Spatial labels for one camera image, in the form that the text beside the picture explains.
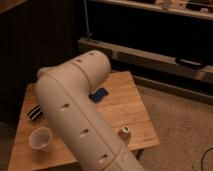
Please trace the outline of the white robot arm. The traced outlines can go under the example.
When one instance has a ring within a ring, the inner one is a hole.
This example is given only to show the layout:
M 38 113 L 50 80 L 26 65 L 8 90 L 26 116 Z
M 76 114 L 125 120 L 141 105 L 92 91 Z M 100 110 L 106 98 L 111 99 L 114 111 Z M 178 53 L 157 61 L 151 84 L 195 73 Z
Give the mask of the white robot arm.
M 110 69 L 107 56 L 97 50 L 41 68 L 37 102 L 84 171 L 145 171 L 89 99 Z

